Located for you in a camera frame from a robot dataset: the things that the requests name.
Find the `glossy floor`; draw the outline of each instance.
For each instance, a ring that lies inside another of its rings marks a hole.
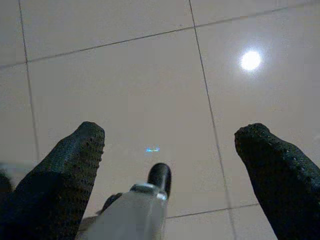
[[[320,3],[0,3],[2,162],[34,166],[96,122],[106,147],[85,216],[165,162],[166,239],[276,239],[234,133],[262,122],[320,166]]]

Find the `white tile floor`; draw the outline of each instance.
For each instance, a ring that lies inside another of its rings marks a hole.
[[[0,4],[2,162],[32,166],[94,121],[106,148],[85,216],[161,161],[173,173],[166,239],[276,238],[233,134],[263,122],[320,166],[320,3]],[[255,70],[241,68],[247,51]]]

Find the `silver metal part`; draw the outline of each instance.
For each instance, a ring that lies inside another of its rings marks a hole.
[[[166,192],[149,183],[135,184],[113,202],[81,240],[161,240],[167,214]]]

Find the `textured rubber pad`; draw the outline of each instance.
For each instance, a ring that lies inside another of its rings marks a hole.
[[[240,128],[235,147],[278,239],[320,239],[320,169],[261,123]]]
[[[4,201],[0,239],[73,240],[94,186],[104,130],[84,122],[62,139]]]

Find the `bright light spot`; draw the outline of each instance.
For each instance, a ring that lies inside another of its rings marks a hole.
[[[261,57],[256,51],[249,51],[241,59],[241,67],[245,70],[256,69],[261,63]]]
[[[156,147],[156,148],[150,148],[150,147],[147,147],[145,149],[145,152],[146,153],[153,153],[153,152],[159,152],[160,151],[160,147]]]

